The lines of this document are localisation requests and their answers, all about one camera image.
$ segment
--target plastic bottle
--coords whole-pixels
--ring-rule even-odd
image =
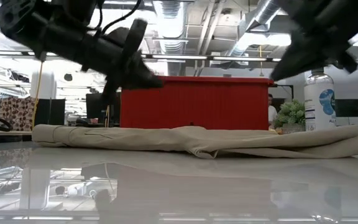
[[[336,122],[334,81],[324,68],[311,71],[305,85],[306,131],[334,128]]]

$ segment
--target red container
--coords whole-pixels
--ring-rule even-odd
[[[161,77],[164,87],[123,90],[121,127],[269,128],[267,78]]]

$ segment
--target glossy table surface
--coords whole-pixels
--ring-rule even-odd
[[[203,160],[0,143],[0,223],[358,223],[358,156]]]

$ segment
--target ventilation duct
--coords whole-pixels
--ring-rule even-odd
[[[158,20],[158,34],[163,54],[183,54],[185,43],[180,39],[185,32],[185,3],[178,1],[153,1]],[[168,62],[168,74],[180,75],[182,63]]]
[[[240,21],[240,28],[245,27],[244,34],[239,38],[239,41],[234,47],[227,52],[227,56],[240,57],[247,50],[248,46],[254,44],[255,35],[248,31],[257,29],[259,32],[267,32],[270,29],[270,22],[277,15],[280,7],[277,0],[260,0],[257,8],[251,12],[249,16],[251,19],[244,19]]]

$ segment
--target beige cloth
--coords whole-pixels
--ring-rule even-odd
[[[40,124],[32,140],[45,147],[186,151],[203,159],[240,153],[264,157],[330,159],[358,154],[358,126],[278,135],[257,130],[82,128]]]

